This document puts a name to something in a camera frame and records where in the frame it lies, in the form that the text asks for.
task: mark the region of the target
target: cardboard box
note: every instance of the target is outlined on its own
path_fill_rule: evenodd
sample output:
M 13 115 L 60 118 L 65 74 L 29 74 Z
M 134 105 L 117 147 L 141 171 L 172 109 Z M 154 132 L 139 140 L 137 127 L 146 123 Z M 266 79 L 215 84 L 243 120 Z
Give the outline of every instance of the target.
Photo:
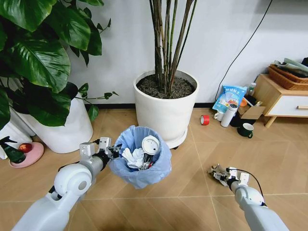
M 265 106 L 250 107 L 246 105 L 245 107 L 239 107 L 238 112 L 241 119 L 259 119 L 265 108 Z

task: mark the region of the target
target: green bottle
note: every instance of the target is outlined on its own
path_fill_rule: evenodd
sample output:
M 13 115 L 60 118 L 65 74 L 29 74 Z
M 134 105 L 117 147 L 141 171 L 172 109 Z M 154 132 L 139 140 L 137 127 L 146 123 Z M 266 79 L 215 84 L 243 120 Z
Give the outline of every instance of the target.
M 7 142 L 11 143 L 17 143 L 17 142 L 10 140 L 9 136 L 4 137 L 3 139 L 0 140 L 0 146 L 4 149 L 10 161 L 16 164 L 23 162 L 26 158 L 25 154 L 22 151 L 19 151 L 18 149 L 9 146 Z

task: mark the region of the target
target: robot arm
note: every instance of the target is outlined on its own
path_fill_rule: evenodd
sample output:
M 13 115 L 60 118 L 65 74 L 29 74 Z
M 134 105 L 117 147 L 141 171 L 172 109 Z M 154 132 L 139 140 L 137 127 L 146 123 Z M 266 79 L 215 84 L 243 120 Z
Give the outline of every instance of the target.
M 80 161 L 59 169 L 54 186 L 36 201 L 17 222 L 13 231 L 62 231 L 69 220 L 69 212 L 96 181 L 108 161 L 118 158 L 121 145 L 110 147 L 111 139 L 101 137 L 94 143 L 80 144 Z
M 229 186 L 252 231 L 288 231 L 280 217 L 266 206 L 259 191 L 247 185 L 249 174 L 242 172 L 238 180 L 235 168 L 224 170 L 219 164 L 212 166 L 208 173 L 224 186 Z

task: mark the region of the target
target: trash can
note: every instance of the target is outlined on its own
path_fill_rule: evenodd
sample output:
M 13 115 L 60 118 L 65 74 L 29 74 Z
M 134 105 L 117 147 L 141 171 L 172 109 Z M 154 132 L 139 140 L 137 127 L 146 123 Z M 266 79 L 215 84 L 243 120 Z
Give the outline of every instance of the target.
M 122 158 L 125 148 L 133 152 L 136 148 L 141 148 L 144 137 L 152 135 L 160 142 L 160 150 L 153 156 L 154 164 L 146 170 L 132 169 L 127 166 L 126 160 Z M 114 174 L 131 183 L 136 189 L 142 189 L 149 184 L 155 184 L 169 175 L 171 172 L 171 151 L 166 142 L 157 132 L 147 127 L 130 126 L 123 131 L 116 140 L 115 145 L 122 144 L 120 158 L 109 163 L 109 167 Z

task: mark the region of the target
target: pink plate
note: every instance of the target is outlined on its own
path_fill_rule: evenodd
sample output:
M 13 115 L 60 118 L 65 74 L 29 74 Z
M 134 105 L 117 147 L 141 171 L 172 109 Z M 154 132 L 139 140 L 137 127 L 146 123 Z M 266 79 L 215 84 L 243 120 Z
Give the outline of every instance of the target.
M 41 156 L 44 153 L 44 146 L 38 142 L 32 142 L 31 144 L 32 144 L 32 150 L 28 153 L 25 153 L 26 156 L 25 160 L 19 164 L 10 161 L 9 163 L 12 167 L 16 168 L 28 167 L 37 162 L 41 158 Z

